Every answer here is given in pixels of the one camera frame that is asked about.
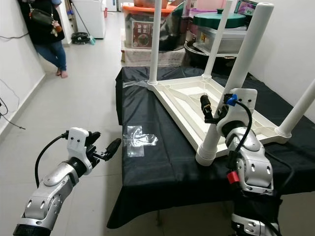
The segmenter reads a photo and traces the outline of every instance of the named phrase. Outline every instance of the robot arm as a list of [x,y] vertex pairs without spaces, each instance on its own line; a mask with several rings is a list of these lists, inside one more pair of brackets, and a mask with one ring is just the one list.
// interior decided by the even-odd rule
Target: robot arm
[[227,178],[234,201],[232,228],[238,236],[279,236],[281,200],[274,192],[272,166],[263,144],[250,129],[256,97],[254,89],[232,89],[225,95],[219,118],[212,117],[207,97],[200,101],[205,122],[217,124],[217,132],[225,137],[228,147]]
[[117,151],[121,140],[112,142],[105,152],[97,153],[93,143],[99,132],[71,128],[67,149],[69,159],[46,175],[29,198],[24,213],[13,233],[15,236],[49,236],[65,199],[82,175],[88,175],[100,162],[109,160]]

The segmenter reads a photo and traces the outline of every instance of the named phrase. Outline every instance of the tiled floor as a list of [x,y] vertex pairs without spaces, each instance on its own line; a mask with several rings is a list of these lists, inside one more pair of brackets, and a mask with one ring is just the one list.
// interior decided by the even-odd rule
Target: tiled floor
[[[96,146],[105,148],[121,136],[115,108],[115,78],[120,71],[122,13],[109,13],[107,33],[95,46],[66,48],[69,78],[54,76],[44,63],[47,79],[25,109],[18,124],[0,145],[0,235],[12,235],[24,204],[35,189],[34,163],[41,149],[69,127],[100,131]],[[44,154],[42,177],[67,158],[66,142],[58,141]],[[162,226],[151,212],[117,230],[106,228],[122,184],[121,149],[112,160],[100,163],[80,180],[65,201],[52,236],[227,236],[231,204],[213,203],[161,211]],[[315,194],[284,197],[280,222],[284,236],[315,235]]]

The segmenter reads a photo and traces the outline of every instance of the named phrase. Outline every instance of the person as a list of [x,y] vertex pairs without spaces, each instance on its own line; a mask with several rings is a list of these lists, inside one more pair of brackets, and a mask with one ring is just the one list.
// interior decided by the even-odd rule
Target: person
[[52,26],[43,26],[30,18],[31,10],[29,4],[31,4],[31,7],[34,9],[39,9],[49,14],[53,13],[54,20],[61,26],[60,17],[56,10],[61,0],[18,0],[18,2],[36,51],[57,67],[56,76],[67,78],[66,56],[62,45],[64,32],[61,31],[54,35],[52,33]]

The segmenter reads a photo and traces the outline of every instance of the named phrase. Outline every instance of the black plastic sheet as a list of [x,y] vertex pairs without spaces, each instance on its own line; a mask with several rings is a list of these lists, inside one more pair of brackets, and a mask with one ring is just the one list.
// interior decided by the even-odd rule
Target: black plastic sheet
[[[198,76],[201,69],[163,67],[158,80]],[[156,98],[143,86],[122,89],[124,82],[148,80],[147,67],[124,67],[116,78],[117,114],[126,134],[127,126],[141,125],[146,134],[155,134],[156,146],[144,147],[145,156],[128,157],[123,149],[123,187],[107,227],[118,228],[133,218],[158,209],[225,201],[231,199],[226,178],[226,158],[217,158],[210,167],[195,161],[195,151],[176,123]],[[227,76],[213,75],[225,85]],[[276,125],[280,125],[292,109],[287,102],[262,82],[246,79],[244,88],[258,90],[255,109]],[[315,125],[303,117],[285,145],[268,144],[266,150],[295,168],[295,176],[285,194],[315,190]],[[270,160],[274,186],[279,187],[289,169]]]

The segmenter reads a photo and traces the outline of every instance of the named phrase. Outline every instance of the red lid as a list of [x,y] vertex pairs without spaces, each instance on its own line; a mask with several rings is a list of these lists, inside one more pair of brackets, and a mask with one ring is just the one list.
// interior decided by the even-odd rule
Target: red lid
[[[162,8],[162,13],[171,13],[175,8],[176,6],[167,5],[166,8]],[[127,2],[124,2],[123,10],[139,11],[139,12],[154,12],[154,8],[134,6],[133,3],[127,3]]]

